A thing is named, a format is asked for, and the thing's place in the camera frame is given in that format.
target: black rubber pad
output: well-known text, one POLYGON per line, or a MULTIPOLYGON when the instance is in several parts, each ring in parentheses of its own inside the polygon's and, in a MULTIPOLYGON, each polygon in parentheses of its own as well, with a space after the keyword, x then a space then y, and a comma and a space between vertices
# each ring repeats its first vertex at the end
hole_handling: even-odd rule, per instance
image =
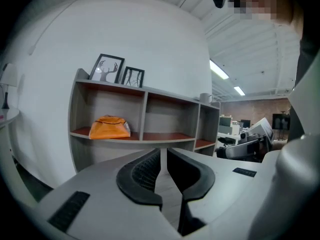
POLYGON ((66 232, 74 221, 90 194, 76 191, 48 220, 48 222, 62 232, 66 232))
POLYGON ((247 169, 242 169, 242 168, 235 168, 233 170, 233 172, 237 173, 237 174, 242 174, 242 175, 246 175, 249 177, 254 177, 256 175, 256 171, 253 170, 247 170, 247 169))

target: table lamp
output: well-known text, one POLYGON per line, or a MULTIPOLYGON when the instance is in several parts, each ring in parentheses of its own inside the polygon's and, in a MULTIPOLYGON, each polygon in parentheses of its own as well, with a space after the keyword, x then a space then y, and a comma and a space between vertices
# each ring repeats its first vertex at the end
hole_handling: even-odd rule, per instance
POLYGON ((7 63, 5 64, 2 72, 2 76, 0 75, 0 85, 6 85, 6 92, 4 96, 4 101, 2 105, 3 110, 8 110, 8 87, 9 86, 17 86, 17 68, 15 65, 7 63))

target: lamp shade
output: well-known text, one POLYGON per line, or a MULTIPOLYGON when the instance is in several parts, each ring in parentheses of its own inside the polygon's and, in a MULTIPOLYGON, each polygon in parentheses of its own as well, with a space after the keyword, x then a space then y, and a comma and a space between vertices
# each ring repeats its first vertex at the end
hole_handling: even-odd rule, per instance
POLYGON ((0 84, 17 86, 17 67, 11 63, 5 64, 0 78, 0 84))

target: white curved wall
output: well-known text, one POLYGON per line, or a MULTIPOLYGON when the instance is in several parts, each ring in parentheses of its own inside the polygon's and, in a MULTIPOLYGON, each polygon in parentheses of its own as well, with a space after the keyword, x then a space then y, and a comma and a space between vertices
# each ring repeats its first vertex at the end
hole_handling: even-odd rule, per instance
POLYGON ((68 105, 78 68, 90 74, 99 54, 145 70, 143 85, 199 97, 211 93, 208 45, 198 19, 158 0, 77 0, 31 22, 12 41, 3 63, 18 68, 9 104, 21 111, 14 151, 49 186, 75 175, 68 141, 68 105))

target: ceiling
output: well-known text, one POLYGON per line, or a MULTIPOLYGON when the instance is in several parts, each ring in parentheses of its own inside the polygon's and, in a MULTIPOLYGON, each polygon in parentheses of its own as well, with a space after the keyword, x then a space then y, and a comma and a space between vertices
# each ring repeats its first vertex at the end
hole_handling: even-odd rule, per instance
MULTIPOLYGON (((66 0, 32 0, 15 25, 18 31, 49 7, 66 0)), ((210 59, 228 75, 212 72, 212 93, 217 101, 275 99, 292 91, 297 71, 299 38, 286 26, 240 18, 227 4, 212 0, 163 0, 197 17, 203 24, 210 59), (245 96, 234 87, 239 86, 245 96)))

